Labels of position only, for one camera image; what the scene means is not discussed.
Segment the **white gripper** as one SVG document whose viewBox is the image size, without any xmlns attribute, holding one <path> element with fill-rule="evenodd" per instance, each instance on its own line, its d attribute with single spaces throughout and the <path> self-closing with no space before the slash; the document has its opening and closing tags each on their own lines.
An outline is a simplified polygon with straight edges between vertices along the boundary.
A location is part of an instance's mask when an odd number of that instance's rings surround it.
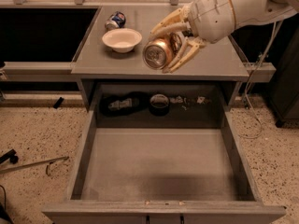
<svg viewBox="0 0 299 224">
<path fill-rule="evenodd" d="M 183 32 L 190 26 L 196 38 L 188 38 Z M 174 73 L 193 59 L 206 46 L 216 43 L 235 29 L 235 14 L 231 0 L 194 0 L 190 5 L 178 8 L 161 20 L 149 33 L 149 41 L 177 33 L 183 40 L 175 58 L 164 69 Z"/>
</svg>

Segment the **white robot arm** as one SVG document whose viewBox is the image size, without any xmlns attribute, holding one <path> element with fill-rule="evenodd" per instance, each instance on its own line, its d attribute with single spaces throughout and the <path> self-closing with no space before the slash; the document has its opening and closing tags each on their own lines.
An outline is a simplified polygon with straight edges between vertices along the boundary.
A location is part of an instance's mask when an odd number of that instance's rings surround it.
<svg viewBox="0 0 299 224">
<path fill-rule="evenodd" d="M 299 10 L 299 0 L 193 0 L 176 9 L 150 31 L 154 40 L 170 33 L 191 31 L 164 71 L 172 73 L 192 59 L 207 42 L 216 43 L 248 25 L 285 20 Z"/>
</svg>

